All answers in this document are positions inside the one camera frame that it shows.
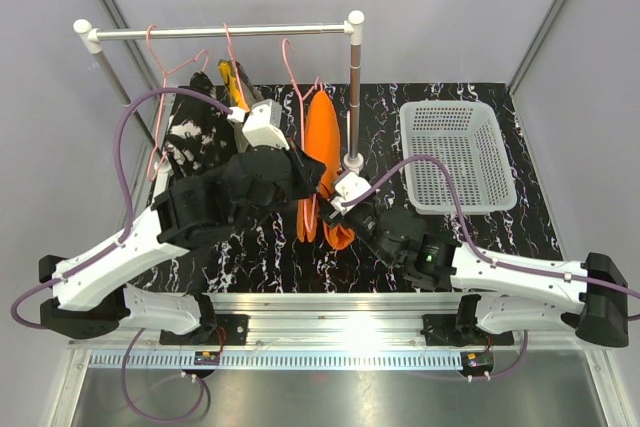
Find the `aluminium mounting rail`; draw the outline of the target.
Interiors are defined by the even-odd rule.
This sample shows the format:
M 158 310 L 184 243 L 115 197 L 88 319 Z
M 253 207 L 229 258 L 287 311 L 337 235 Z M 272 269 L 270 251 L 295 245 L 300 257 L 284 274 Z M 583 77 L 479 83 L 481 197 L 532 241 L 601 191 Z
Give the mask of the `aluminium mounting rail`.
M 561 325 L 553 301 L 525 301 L 485 293 L 481 317 L 508 327 L 519 342 L 529 333 L 534 349 L 590 350 L 591 344 Z M 422 350 L 425 315 L 455 315 L 460 293 L 216 293 L 209 296 L 218 315 L 244 315 L 248 350 L 349 351 L 373 353 Z

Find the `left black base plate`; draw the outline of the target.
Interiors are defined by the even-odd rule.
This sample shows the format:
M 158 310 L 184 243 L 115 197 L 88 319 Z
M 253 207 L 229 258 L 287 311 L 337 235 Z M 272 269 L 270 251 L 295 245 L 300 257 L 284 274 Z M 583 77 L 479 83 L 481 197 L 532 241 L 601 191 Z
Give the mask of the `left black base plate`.
M 247 342 L 250 317 L 244 314 L 218 314 L 217 328 L 215 331 L 204 334 L 189 333 L 177 335 L 162 330 L 159 343 L 170 346 L 197 346 L 197 345 L 224 345 L 244 346 Z

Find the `pink hanger with orange trousers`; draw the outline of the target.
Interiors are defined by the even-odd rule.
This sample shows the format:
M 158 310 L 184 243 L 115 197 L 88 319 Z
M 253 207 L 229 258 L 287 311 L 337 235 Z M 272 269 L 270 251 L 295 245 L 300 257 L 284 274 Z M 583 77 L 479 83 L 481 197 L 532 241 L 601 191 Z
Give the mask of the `pink hanger with orange trousers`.
M 286 71 L 289 75 L 289 80 L 291 86 L 298 98 L 299 105 L 299 121 L 300 121 L 300 147 L 302 150 L 305 150 L 306 146 L 306 128 L 305 128 L 305 100 L 309 97 L 309 95 L 313 92 L 314 87 L 311 87 L 306 94 L 302 94 L 298 83 L 295 79 L 295 75 L 293 69 L 291 68 L 290 62 L 288 60 L 288 51 L 295 51 L 294 46 L 289 41 L 288 38 L 284 38 L 281 44 L 282 51 L 282 59 L 286 68 Z M 309 240 L 308 235 L 311 233 L 315 233 L 315 208 L 316 208 L 316 195 L 313 194 L 309 200 L 303 201 L 303 225 L 304 225 L 304 233 L 307 235 L 306 239 Z

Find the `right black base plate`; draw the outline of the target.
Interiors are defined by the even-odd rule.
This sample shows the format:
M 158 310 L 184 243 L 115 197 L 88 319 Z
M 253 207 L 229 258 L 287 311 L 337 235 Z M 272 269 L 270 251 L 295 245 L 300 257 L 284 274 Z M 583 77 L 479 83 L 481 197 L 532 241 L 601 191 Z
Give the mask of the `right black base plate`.
M 427 346 L 487 347 L 513 346 L 512 333 L 488 334 L 475 324 L 465 324 L 453 314 L 425 314 L 420 331 Z

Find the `pink hanger with camouflage trousers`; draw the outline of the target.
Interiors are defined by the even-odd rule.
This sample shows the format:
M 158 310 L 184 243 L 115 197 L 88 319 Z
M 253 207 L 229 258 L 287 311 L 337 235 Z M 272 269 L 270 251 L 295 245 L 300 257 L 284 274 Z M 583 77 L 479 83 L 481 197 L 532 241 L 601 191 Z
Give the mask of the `pink hanger with camouflage trousers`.
M 243 84 L 241 82 L 241 77 L 240 77 L 240 72 L 238 69 L 238 64 L 236 61 L 236 57 L 234 54 L 234 50 L 233 50 L 233 42 L 232 42 L 232 38 L 231 38 L 231 34 L 229 31 L 229 27 L 226 23 L 223 24 L 224 30 L 225 30 L 225 35 L 227 38 L 227 50 L 228 50 L 228 54 L 230 57 L 230 63 L 232 65 L 232 70 L 234 72 L 234 78 L 236 80 L 236 84 L 237 84 L 237 90 L 238 93 L 240 95 L 240 101 L 237 103 L 237 105 L 239 107 L 242 107 L 245 111 L 249 112 L 251 110 L 251 106 L 250 104 L 247 102 L 245 93 L 244 93 L 244 87 Z

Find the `black white patterned trousers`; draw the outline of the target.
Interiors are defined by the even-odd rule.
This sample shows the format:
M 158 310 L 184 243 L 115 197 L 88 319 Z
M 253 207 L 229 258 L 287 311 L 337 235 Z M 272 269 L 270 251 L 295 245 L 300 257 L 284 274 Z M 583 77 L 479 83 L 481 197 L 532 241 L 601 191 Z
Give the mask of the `black white patterned trousers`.
M 199 176 L 238 153 L 234 128 L 216 107 L 190 96 L 174 98 L 163 151 L 176 179 Z

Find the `white plastic basket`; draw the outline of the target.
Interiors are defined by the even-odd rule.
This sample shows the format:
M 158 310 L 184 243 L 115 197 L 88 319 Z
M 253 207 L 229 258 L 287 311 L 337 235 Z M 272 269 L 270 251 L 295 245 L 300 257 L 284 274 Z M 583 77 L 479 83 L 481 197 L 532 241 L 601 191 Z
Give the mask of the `white plastic basket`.
M 449 172 L 462 211 L 508 211 L 515 182 L 494 110 L 483 102 L 412 101 L 399 110 L 404 158 L 429 155 Z

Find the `black marble pattern mat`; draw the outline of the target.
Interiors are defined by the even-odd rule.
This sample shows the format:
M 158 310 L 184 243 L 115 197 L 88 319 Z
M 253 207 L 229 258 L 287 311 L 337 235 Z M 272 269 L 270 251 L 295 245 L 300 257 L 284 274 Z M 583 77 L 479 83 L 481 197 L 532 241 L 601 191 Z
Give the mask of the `black marble pattern mat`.
M 542 260 L 562 257 L 521 123 L 503 83 L 382 83 L 361 89 L 360 151 L 364 174 L 377 180 L 402 158 L 400 107 L 410 101 L 463 100 L 491 107 L 498 120 L 516 187 L 508 211 L 468 216 L 476 246 Z M 396 270 L 359 241 L 333 251 L 323 236 L 301 243 L 296 211 L 274 213 L 260 227 L 164 262 L 134 285 L 154 292 L 235 293 L 409 292 Z

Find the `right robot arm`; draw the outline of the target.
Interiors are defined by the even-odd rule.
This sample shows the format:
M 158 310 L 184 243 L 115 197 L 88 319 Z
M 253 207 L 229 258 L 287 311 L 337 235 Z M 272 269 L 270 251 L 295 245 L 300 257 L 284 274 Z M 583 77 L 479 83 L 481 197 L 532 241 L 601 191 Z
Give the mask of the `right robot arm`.
M 628 283 L 613 260 L 545 261 L 480 249 L 431 234 L 408 209 L 322 200 L 320 217 L 354 232 L 385 266 L 415 288 L 460 291 L 454 333 L 466 343 L 510 331 L 571 331 L 590 344 L 629 344 Z

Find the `camouflage yellow trousers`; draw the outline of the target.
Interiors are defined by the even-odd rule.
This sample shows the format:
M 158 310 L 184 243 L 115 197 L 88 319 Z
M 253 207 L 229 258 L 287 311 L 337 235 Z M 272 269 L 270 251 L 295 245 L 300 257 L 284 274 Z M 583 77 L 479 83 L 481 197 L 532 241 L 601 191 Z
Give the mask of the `camouflage yellow trousers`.
M 285 148 L 280 128 L 282 106 L 263 97 L 239 62 L 220 60 L 217 68 L 231 101 L 230 123 L 238 151 L 260 146 Z

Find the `orange trousers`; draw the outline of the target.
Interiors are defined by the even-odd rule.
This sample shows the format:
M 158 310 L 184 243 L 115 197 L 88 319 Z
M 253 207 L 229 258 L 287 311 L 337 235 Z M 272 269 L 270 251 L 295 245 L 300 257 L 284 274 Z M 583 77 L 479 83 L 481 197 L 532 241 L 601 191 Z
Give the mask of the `orange trousers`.
M 341 137 L 336 111 L 325 91 L 316 92 L 305 122 L 304 152 L 325 164 L 315 197 L 298 202 L 296 232 L 300 242 L 315 240 L 319 217 L 319 200 L 328 200 L 335 192 L 333 182 L 341 170 Z

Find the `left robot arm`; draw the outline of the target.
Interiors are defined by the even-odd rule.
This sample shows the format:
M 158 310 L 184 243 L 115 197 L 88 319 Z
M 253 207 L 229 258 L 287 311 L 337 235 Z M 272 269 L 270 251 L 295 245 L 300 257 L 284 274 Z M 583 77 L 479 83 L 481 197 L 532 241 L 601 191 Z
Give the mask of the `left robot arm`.
M 41 325 L 75 340 L 145 329 L 187 344 L 209 342 L 219 323 L 208 294 L 147 292 L 134 287 L 132 279 L 256 228 L 272 212 L 314 194 L 325 171 L 324 163 L 296 145 L 261 146 L 176 181 L 129 229 L 76 258 L 42 258 L 40 271 L 53 285 L 51 298 L 40 306 Z

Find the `silver white clothes rack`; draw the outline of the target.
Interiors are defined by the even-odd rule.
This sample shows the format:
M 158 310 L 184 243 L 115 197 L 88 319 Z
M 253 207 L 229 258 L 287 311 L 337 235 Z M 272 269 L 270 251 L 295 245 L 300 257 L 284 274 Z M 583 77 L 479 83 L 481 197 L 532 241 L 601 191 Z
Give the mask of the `silver white clothes rack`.
M 338 8 L 324 12 L 318 8 L 307 9 L 302 12 L 286 13 L 284 10 L 276 12 L 275 17 L 267 20 L 265 16 L 258 18 L 249 25 L 238 21 L 229 25 L 221 20 L 214 23 L 201 22 L 196 27 L 168 28 L 154 27 L 146 32 L 143 29 L 133 29 L 126 24 L 116 23 L 111 29 L 101 29 L 94 26 L 89 20 L 79 18 L 73 23 L 73 31 L 80 38 L 90 55 L 98 63 L 110 82 L 112 89 L 123 103 L 128 102 L 128 94 L 121 85 L 121 79 L 113 72 L 107 57 L 104 54 L 104 45 L 109 42 L 120 42 L 124 46 L 137 48 L 140 42 L 151 45 L 160 45 L 173 42 L 193 47 L 198 45 L 205 48 L 211 55 L 220 54 L 223 48 L 227 49 L 227 56 L 233 60 L 246 61 L 259 67 L 260 81 L 262 83 L 274 83 L 277 81 L 279 71 L 272 66 L 287 67 L 286 60 L 275 58 L 275 52 L 263 60 L 259 60 L 257 54 L 266 51 L 264 43 L 253 40 L 271 38 L 284 39 L 295 36 L 312 35 L 342 35 L 349 39 L 351 53 L 350 59 L 350 95 L 347 103 L 349 112 L 346 114 L 346 125 L 349 128 L 347 140 L 349 141 L 347 160 L 360 164 L 359 157 L 359 108 L 360 108 L 360 57 L 363 43 L 363 28 L 365 15 L 357 9 L 347 10 Z

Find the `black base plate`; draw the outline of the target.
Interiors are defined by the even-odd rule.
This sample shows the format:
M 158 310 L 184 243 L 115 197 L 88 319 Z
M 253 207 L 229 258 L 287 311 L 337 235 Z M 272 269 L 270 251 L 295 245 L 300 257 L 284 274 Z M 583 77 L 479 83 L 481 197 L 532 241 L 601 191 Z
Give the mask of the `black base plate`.
M 244 346 L 247 342 L 250 317 L 244 314 L 218 314 L 217 328 L 215 331 L 204 334 L 189 333 L 177 335 L 162 330 L 159 343 L 170 346 L 197 346 L 197 345 L 224 345 Z
M 487 347 L 513 346 L 512 333 L 488 334 L 475 324 L 465 324 L 453 314 L 425 314 L 420 331 L 427 346 Z

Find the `pink hanger with black trousers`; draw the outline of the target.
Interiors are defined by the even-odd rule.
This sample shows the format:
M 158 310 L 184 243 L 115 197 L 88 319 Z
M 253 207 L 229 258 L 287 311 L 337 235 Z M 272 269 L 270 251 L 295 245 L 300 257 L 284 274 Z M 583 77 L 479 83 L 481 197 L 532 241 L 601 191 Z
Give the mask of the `pink hanger with black trousers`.
M 147 27 L 146 33 L 145 33 L 145 43 L 149 53 L 151 54 L 151 56 L 153 57 L 153 60 L 156 63 L 156 66 L 158 67 L 158 69 L 160 70 L 160 73 L 162 74 L 162 84 L 161 84 L 162 88 L 166 88 L 168 86 L 168 80 L 172 75 L 179 72 L 181 69 L 185 68 L 190 64 L 197 63 L 200 59 L 203 59 L 202 71 L 204 71 L 207 68 L 210 60 L 209 51 L 207 49 L 202 49 L 194 57 L 189 58 L 186 61 L 179 64 L 178 66 L 167 70 L 152 46 L 151 33 L 155 28 L 156 28 L 155 24 L 151 24 Z M 154 181 L 157 178 L 159 173 L 159 168 L 162 166 L 162 164 L 166 159 L 166 154 L 164 153 L 163 147 L 161 146 L 161 143 L 160 143 L 160 128 L 161 128 L 162 120 L 164 117 L 164 104 L 165 104 L 165 95 L 161 94 L 159 97 L 158 105 L 156 109 L 156 120 L 155 120 L 153 137 L 152 137 L 153 147 L 152 147 L 149 160 L 147 163 L 147 168 L 146 168 L 146 178 L 149 181 Z

